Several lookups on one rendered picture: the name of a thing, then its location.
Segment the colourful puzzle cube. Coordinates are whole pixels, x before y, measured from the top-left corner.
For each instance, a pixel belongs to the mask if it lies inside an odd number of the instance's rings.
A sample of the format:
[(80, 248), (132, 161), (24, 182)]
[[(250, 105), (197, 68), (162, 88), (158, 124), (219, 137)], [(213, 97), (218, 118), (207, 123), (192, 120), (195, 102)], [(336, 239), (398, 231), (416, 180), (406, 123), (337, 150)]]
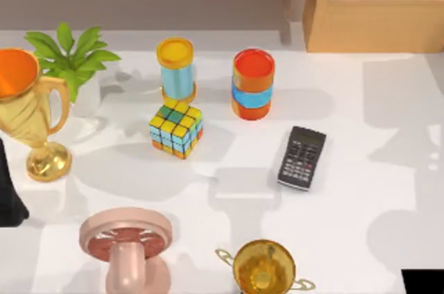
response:
[(180, 159), (187, 159), (203, 134), (203, 113), (186, 102), (165, 100), (149, 122), (152, 145)]

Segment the red and blue can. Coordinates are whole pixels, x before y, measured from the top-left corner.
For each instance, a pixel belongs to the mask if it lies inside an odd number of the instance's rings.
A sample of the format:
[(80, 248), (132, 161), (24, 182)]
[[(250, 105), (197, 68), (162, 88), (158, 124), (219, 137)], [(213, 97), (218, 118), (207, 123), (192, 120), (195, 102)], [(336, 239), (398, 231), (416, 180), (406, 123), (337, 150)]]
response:
[(271, 108), (275, 61), (267, 51), (251, 48), (233, 60), (232, 109), (242, 119), (256, 121)]

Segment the yellow and light blue can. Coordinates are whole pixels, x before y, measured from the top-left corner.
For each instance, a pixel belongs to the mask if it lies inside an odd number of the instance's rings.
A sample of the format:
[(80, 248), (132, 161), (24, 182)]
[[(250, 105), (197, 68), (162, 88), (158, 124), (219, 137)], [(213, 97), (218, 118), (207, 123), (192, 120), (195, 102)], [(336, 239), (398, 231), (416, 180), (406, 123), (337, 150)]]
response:
[(193, 44), (183, 37), (170, 37), (157, 45), (156, 56), (164, 99), (192, 102), (196, 95)]

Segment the black calculator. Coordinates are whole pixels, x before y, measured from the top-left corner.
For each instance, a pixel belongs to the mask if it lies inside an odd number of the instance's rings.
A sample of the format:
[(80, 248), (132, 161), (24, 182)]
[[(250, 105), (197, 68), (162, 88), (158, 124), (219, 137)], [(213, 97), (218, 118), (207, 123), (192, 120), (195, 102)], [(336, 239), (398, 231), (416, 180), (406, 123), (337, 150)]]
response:
[(322, 132), (294, 126), (291, 129), (277, 182), (308, 191), (321, 156), (326, 135)]

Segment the small gold trophy cup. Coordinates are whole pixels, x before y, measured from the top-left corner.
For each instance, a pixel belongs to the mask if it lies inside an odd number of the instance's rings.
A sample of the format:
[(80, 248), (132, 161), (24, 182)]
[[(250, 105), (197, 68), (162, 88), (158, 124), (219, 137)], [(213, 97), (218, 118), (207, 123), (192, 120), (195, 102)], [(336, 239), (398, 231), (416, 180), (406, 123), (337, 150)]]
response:
[(316, 289), (312, 281), (296, 278), (293, 257), (275, 241), (251, 241), (243, 245), (236, 255), (220, 248), (215, 253), (232, 268), (241, 294), (287, 294), (289, 291)]

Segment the pink desk fan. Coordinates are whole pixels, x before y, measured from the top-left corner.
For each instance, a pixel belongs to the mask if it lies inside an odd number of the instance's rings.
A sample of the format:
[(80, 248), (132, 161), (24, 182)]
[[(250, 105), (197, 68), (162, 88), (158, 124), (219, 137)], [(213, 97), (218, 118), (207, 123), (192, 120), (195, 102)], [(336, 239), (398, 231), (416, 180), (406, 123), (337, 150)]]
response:
[(80, 226), (83, 252), (109, 263), (106, 294), (148, 294), (146, 263), (171, 245), (173, 229), (158, 211), (118, 207), (90, 216)]

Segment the green plant in white pot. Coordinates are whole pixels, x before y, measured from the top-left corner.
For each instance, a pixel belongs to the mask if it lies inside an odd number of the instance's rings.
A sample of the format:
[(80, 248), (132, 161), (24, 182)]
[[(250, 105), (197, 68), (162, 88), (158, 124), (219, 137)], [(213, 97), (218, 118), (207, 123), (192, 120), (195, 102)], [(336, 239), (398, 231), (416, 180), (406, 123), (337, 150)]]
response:
[(121, 58), (108, 50), (108, 44), (101, 39), (99, 26), (88, 28), (75, 38), (69, 24), (62, 22), (58, 25), (56, 37), (54, 40), (41, 31), (28, 31), (24, 39), (34, 47), (43, 74), (67, 82), (74, 114), (90, 116), (101, 104), (96, 73), (106, 70), (106, 62), (116, 62)]

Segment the wooden cupboard door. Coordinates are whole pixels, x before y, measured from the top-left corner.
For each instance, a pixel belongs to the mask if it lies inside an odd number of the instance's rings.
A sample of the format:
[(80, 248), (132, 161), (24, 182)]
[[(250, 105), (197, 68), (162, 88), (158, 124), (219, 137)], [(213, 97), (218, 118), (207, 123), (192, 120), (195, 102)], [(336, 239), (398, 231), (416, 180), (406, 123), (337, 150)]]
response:
[(444, 50), (444, 1), (306, 0), (302, 25), (308, 52)]

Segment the large gold trophy cup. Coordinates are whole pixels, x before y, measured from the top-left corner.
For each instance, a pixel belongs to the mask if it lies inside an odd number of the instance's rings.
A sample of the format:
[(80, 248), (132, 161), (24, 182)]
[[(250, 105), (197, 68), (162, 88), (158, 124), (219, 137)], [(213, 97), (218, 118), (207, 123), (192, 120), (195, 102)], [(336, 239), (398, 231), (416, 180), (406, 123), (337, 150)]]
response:
[(65, 80), (43, 76), (29, 51), (0, 49), (0, 130), (31, 147), (26, 171), (32, 179), (50, 182), (69, 172), (71, 153), (48, 140), (65, 125), (69, 111)]

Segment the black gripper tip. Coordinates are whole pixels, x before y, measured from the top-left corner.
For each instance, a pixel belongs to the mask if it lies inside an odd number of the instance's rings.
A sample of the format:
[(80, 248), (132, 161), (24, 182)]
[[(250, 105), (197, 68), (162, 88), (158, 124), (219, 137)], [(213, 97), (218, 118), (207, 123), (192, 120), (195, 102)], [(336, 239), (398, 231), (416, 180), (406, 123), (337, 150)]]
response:
[(0, 227), (18, 227), (29, 216), (12, 182), (3, 140), (0, 138)]

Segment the black block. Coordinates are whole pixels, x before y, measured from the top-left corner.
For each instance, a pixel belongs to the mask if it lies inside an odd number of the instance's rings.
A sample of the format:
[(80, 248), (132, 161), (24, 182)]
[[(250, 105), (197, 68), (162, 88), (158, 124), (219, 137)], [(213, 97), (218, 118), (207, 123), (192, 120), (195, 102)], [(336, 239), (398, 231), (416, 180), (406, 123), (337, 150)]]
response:
[(402, 269), (406, 294), (444, 294), (444, 269)]

